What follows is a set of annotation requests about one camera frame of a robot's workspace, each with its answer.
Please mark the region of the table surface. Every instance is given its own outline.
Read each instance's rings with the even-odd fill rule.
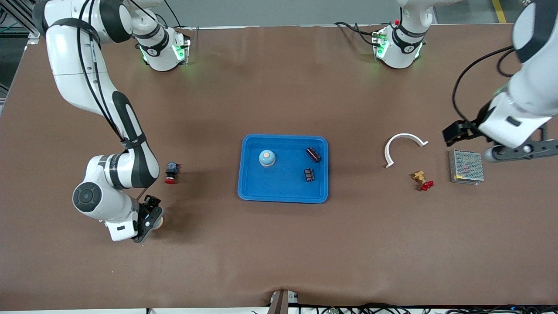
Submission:
[[[105,46],[161,173],[182,164],[180,184],[159,179],[148,191],[166,219],[142,245],[112,242],[73,207],[89,159],[122,147],[102,117],[59,95],[44,40],[29,46],[0,119],[0,310],[260,306],[276,289],[327,305],[558,303],[556,159],[485,163],[479,186],[449,179],[441,130],[458,118],[453,84],[510,33],[434,26],[405,70],[375,62],[358,34],[335,27],[192,33],[191,64],[167,73],[145,66],[131,41]],[[505,82],[495,63],[462,82],[470,117]],[[402,132],[430,143],[395,141],[386,169],[384,145]],[[241,200],[251,133],[325,137],[329,199]],[[417,191],[418,170],[432,190]]]

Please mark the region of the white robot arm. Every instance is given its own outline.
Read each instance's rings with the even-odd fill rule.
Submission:
[[[399,23],[372,33],[374,56],[395,69],[410,66],[418,58],[424,36],[432,24],[433,6],[461,0],[397,0],[401,7]]]
[[[103,221],[113,241],[143,241],[160,222],[163,210],[156,198],[146,203],[123,193],[148,188],[159,165],[128,98],[117,91],[107,73],[100,45],[122,42],[133,33],[132,18],[119,0],[46,0],[37,4],[36,24],[45,36],[49,61],[62,97],[77,108],[104,116],[125,151],[93,157],[83,182],[73,194],[74,206]],[[158,60],[151,64],[171,64]]]
[[[490,161],[534,159],[558,154],[546,125],[558,113],[558,0],[532,1],[520,14],[512,34],[521,70],[500,88],[474,121],[456,121],[444,130],[448,146],[484,135],[495,146]],[[541,140],[531,135],[541,130]]]

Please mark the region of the yellow line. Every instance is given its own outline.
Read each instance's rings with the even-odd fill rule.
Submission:
[[[504,15],[504,11],[502,10],[502,5],[500,4],[500,0],[492,0],[492,5],[496,10],[496,16],[498,17],[498,22],[507,23],[506,17]]]

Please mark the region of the white curved object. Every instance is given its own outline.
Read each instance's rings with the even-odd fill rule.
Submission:
[[[391,167],[391,165],[394,164],[393,159],[391,159],[391,156],[389,154],[389,146],[390,146],[391,142],[393,142],[393,140],[399,139],[400,137],[404,137],[406,139],[413,140],[420,147],[423,147],[424,145],[428,144],[428,141],[423,142],[418,136],[410,134],[410,133],[400,133],[400,134],[393,135],[391,137],[391,139],[389,139],[389,141],[387,141],[386,148],[384,149],[384,155],[386,156],[386,161],[387,161],[386,168],[389,168],[389,167]]]

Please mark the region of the perforated metal box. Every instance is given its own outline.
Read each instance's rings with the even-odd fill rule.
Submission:
[[[484,181],[482,157],[473,151],[449,151],[451,181],[454,183],[479,184]]]

